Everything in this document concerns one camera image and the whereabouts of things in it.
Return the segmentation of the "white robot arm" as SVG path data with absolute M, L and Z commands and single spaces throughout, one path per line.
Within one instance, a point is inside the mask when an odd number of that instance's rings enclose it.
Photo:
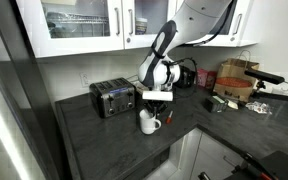
M 139 82 L 148 88 L 142 95 L 146 111 L 157 116 L 167 108 L 165 101 L 173 100 L 171 89 L 180 78 L 180 67 L 168 53 L 205 37 L 232 4 L 233 0 L 184 0 L 161 27 L 138 69 Z

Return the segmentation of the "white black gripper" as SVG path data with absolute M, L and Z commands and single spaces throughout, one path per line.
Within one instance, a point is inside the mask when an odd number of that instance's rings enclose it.
M 158 118 L 160 113 L 167 108 L 166 101 L 173 100 L 173 93 L 171 91 L 147 90 L 143 92 L 142 99 L 149 117 L 155 115 L 155 118 Z

